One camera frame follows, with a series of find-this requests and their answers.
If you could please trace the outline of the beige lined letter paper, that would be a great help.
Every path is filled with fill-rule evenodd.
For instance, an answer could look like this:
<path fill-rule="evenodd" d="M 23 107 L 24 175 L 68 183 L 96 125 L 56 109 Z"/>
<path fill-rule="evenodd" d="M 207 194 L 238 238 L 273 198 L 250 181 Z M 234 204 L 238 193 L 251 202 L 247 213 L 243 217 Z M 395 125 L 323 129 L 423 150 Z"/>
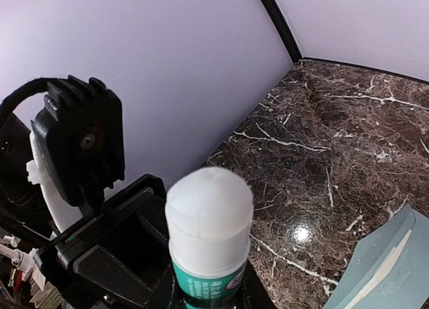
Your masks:
<path fill-rule="evenodd" d="M 393 269 L 395 263 L 400 257 L 406 243 L 412 234 L 409 229 L 400 241 L 397 247 L 394 247 L 388 256 L 383 260 L 381 265 L 377 268 L 373 277 L 359 290 L 357 295 L 345 306 L 345 309 L 354 308 L 365 296 L 367 296 L 378 284 L 380 284 Z"/>

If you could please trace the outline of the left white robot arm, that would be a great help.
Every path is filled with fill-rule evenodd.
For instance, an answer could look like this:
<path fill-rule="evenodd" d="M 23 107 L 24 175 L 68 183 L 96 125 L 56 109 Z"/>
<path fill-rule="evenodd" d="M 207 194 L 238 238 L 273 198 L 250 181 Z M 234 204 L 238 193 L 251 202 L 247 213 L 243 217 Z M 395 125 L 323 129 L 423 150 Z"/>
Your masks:
<path fill-rule="evenodd" d="M 2 208 L 58 230 L 51 241 L 33 238 L 49 285 L 73 308 L 179 308 L 164 183 L 146 174 L 106 199 L 124 176 L 118 107 L 42 110 L 31 127 L 11 115 L 1 129 Z"/>

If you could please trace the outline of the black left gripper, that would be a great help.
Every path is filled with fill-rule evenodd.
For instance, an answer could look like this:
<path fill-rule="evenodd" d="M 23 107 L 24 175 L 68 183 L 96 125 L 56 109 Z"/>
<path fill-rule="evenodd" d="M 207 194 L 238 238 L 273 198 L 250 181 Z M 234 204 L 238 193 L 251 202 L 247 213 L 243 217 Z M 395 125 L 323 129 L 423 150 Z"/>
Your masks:
<path fill-rule="evenodd" d="M 167 308 L 172 272 L 163 181 L 146 174 L 36 252 L 73 308 Z"/>

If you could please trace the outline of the teal envelope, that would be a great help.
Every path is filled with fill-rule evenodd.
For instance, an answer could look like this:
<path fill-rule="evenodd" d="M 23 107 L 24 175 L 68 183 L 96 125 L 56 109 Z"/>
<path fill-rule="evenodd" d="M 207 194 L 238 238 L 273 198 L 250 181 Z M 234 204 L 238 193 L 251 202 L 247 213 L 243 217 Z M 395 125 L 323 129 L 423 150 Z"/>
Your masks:
<path fill-rule="evenodd" d="M 422 308 L 428 299 L 428 218 L 405 205 L 361 239 L 325 308 Z"/>

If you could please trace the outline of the white green glue stick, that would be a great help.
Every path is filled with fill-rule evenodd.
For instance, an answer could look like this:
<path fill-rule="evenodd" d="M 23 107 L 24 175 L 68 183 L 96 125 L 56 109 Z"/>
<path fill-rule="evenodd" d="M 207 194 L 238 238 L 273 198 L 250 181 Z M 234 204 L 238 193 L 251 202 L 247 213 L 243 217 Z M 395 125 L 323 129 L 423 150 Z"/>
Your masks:
<path fill-rule="evenodd" d="M 250 186 L 225 168 L 201 168 L 169 189 L 168 247 L 185 308 L 233 308 L 253 212 Z"/>

